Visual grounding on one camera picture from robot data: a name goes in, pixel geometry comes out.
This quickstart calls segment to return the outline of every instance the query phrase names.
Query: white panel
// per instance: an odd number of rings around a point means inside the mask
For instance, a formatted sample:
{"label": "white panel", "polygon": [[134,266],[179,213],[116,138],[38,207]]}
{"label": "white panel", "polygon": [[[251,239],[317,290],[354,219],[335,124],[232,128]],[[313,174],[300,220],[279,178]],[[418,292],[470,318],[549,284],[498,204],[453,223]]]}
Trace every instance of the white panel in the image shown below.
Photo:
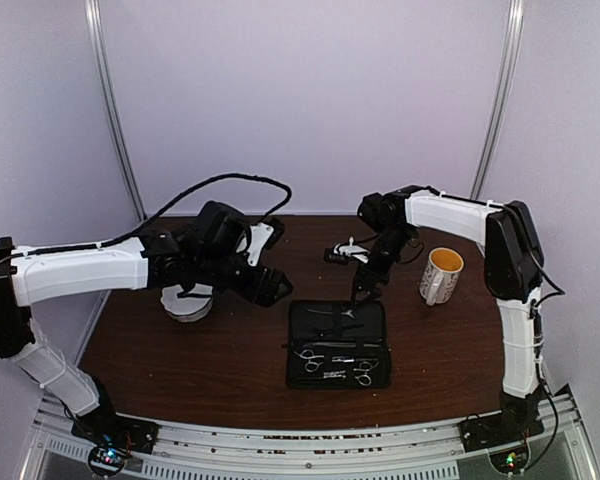
{"label": "white panel", "polygon": [[[352,213],[413,183],[468,195],[509,2],[102,2],[114,89],[143,200],[155,212],[207,176],[290,183],[295,213]],[[263,212],[280,193],[213,196]]]}
{"label": "white panel", "polygon": [[[107,130],[80,1],[0,0],[0,236],[54,245],[127,230],[133,214]],[[35,308],[73,358],[97,294]],[[40,389],[0,360],[0,480],[17,478]]]}
{"label": "white panel", "polygon": [[546,268],[567,291],[543,306],[545,360],[554,388],[571,384],[600,462],[600,1],[527,2],[483,198],[531,207]]}

